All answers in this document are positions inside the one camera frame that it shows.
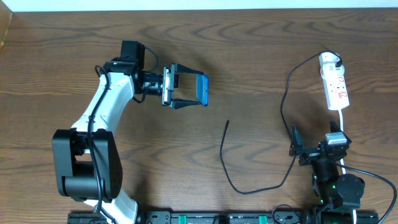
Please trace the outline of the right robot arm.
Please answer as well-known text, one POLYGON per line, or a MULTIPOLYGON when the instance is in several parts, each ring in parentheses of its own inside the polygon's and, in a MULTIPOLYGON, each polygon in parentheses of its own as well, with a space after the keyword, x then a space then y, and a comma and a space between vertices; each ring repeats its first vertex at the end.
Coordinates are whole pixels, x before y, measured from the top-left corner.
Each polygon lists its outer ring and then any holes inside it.
POLYGON ((347 155, 351 139, 335 121, 330 122, 330 130, 317 147, 306 149, 296 125, 291 128, 292 146, 289 154, 299 156, 300 166, 312 167, 313 191, 321 199, 320 205, 304 212, 303 223, 349 223, 353 218, 348 215, 361 205, 364 180, 338 171, 338 161, 347 155))

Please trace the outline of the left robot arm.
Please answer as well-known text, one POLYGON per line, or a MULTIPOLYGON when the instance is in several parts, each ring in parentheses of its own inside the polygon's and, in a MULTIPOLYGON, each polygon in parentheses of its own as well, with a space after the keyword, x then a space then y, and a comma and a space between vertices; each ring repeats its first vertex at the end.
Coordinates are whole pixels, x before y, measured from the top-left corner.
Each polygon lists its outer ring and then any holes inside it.
POLYGON ((92 206, 68 214, 68 223, 138 223, 138 204, 122 188, 123 168, 114 135, 135 94, 157 95, 172 109, 208 104, 208 75, 179 63, 162 73, 143 69, 144 61, 116 57, 97 65, 99 86, 86 111, 52 138, 60 195, 92 206))

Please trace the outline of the blue Samsung Galaxy smartphone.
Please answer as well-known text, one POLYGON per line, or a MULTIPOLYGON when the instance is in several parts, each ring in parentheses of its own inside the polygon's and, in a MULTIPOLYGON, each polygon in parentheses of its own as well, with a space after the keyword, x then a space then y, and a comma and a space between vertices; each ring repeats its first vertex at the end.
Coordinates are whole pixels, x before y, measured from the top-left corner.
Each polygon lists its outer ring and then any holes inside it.
POLYGON ((208 75, 197 74, 196 81, 196 99, 203 106, 208 106, 208 90, 209 90, 209 81, 208 75))

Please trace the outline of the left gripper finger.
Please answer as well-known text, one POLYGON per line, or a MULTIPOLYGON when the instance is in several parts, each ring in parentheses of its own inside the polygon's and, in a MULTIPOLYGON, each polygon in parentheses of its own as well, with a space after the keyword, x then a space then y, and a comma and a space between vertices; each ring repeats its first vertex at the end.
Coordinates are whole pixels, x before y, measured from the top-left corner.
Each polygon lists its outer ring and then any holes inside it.
POLYGON ((191 68, 188 68, 180 63, 175 64, 175 72, 177 73, 190 73, 190 74, 196 74, 196 75, 204 75, 203 71, 199 70, 194 70, 191 68))
POLYGON ((193 100, 184 100, 184 99, 179 99, 175 98, 171 101, 170 107, 174 110, 184 108, 186 106, 195 106, 195 105, 200 105, 201 103, 199 101, 193 101, 193 100))

